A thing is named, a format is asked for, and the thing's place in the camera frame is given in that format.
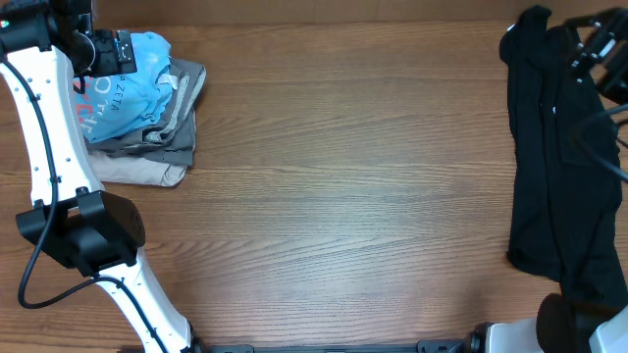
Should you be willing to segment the light blue t-shirt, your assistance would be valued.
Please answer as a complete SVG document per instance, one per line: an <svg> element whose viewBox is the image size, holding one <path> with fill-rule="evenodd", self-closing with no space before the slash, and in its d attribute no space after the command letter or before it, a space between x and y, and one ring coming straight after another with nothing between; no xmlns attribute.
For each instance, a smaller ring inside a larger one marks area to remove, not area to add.
<svg viewBox="0 0 628 353"><path fill-rule="evenodd" d="M171 44L154 32L131 35L137 71L87 77L85 92L76 94L78 122L90 143L156 125L179 80L170 73Z"/></svg>

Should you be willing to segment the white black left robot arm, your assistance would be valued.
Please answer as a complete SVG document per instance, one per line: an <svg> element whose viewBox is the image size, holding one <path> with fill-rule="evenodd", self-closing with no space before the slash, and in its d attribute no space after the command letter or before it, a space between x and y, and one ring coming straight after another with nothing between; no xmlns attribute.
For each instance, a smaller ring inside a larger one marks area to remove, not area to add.
<svg viewBox="0 0 628 353"><path fill-rule="evenodd" d="M114 300L147 352L202 352L144 251L135 205L107 192L88 159L77 94L88 77L136 69L131 35L96 29L88 1L11 1L1 8L1 73L21 120L31 208L17 215L35 255L47 255Z"/></svg>

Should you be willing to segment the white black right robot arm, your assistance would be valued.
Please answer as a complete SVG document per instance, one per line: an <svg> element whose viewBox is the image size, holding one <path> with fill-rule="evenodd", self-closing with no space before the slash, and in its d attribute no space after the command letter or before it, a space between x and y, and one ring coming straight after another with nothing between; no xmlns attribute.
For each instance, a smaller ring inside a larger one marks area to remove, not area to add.
<svg viewBox="0 0 628 353"><path fill-rule="evenodd" d="M550 26L525 10L502 37L516 174L508 261L549 278L535 318L483 324L462 352L623 352L627 283L615 248L627 173L616 115L627 109L627 12Z"/></svg>

